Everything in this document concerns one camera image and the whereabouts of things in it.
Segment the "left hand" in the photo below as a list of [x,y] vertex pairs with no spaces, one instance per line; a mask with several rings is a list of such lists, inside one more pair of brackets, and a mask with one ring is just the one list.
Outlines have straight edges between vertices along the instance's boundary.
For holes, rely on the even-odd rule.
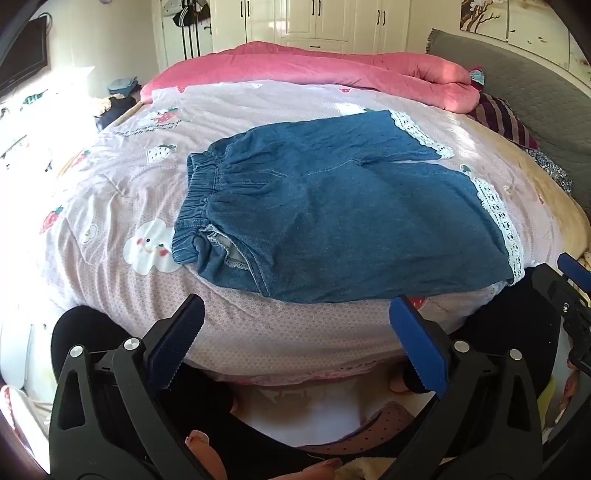
[[[192,430],[185,438],[185,445],[197,458],[205,469],[211,473],[214,479],[226,479],[225,468],[221,458],[209,445],[209,437],[204,432]],[[342,467],[339,459],[325,460],[324,462],[311,465],[300,472],[280,476],[284,480],[334,480],[335,472]]]

